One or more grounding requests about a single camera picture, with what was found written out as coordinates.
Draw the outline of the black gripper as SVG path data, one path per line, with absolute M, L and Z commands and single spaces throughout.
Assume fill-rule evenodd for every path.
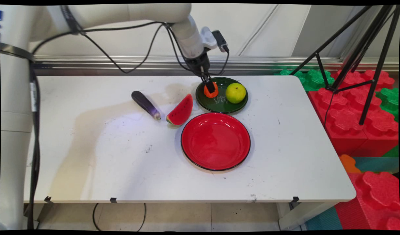
M 209 68 L 210 62 L 207 52 L 203 52 L 196 58 L 187 58 L 183 56 L 185 64 L 188 69 L 192 71 L 196 76 L 201 77 L 202 82 L 206 86 L 206 92 L 208 94 L 213 94 L 216 92 L 216 87 L 212 80 L 210 79 Z

